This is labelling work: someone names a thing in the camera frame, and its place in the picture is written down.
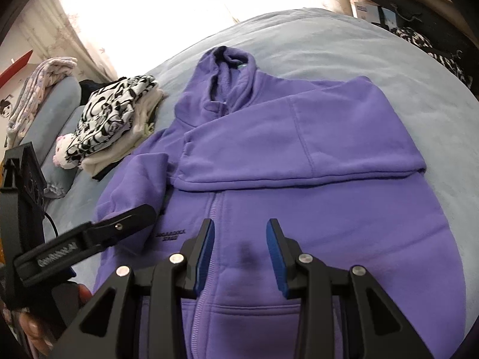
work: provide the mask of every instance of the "bed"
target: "bed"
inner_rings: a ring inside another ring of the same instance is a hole
[[[413,45],[365,21],[316,8],[255,17],[203,39],[151,70],[167,98],[156,130],[169,126],[174,106],[202,54],[228,45],[250,52],[263,71],[285,78],[348,80],[368,76],[379,86],[426,160],[435,191],[463,261],[467,333],[479,314],[479,104],[447,69]],[[47,212],[59,232],[92,218],[114,174],[102,181],[79,171],[68,193]],[[46,238],[53,229],[45,221]],[[77,264],[77,281],[92,288],[99,255]]]

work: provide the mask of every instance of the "black and white patterned fabric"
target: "black and white patterned fabric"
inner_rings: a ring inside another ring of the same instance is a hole
[[[442,52],[433,48],[433,45],[425,36],[421,35],[417,31],[413,30],[410,27],[404,28],[393,28],[391,32],[408,41],[411,44],[414,44],[416,47],[419,47],[424,52],[428,53],[434,59],[436,59],[440,64],[442,64],[447,70],[454,74],[461,82],[466,85],[469,89],[472,86],[472,77],[465,75],[464,71],[459,67],[455,58],[458,58],[459,55],[451,55],[447,52]]]
[[[68,144],[65,159],[79,165],[83,158],[112,145],[131,129],[138,100],[157,85],[152,75],[139,75],[93,92]]]

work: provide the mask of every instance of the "black clamp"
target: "black clamp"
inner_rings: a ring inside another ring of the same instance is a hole
[[[334,359],[332,296],[339,296],[344,359],[433,359],[415,329],[363,267],[329,267],[269,220],[266,239],[279,290],[301,299],[295,359]]]
[[[50,359],[137,359],[142,297],[150,296],[148,357],[186,359],[181,298],[204,288],[215,241],[213,221],[156,266],[120,266],[80,310]]]
[[[0,234],[5,266],[0,297],[10,310],[28,308],[61,336],[80,307],[72,265],[154,224],[156,213],[141,205],[110,220],[84,223],[45,243],[46,186],[31,143],[5,153],[0,189]]]

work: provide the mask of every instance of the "fingernail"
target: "fingernail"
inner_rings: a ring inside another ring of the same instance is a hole
[[[38,337],[40,334],[40,329],[38,328],[38,324],[35,321],[28,322],[28,328],[30,332],[35,336]]]

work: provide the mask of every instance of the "white folded cloth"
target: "white folded cloth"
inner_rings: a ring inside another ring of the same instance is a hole
[[[135,106],[132,128],[108,148],[83,159],[80,168],[95,176],[109,164],[118,162],[129,155],[152,134],[153,128],[147,122],[152,111],[156,109],[162,99],[163,91],[157,86],[146,93]]]

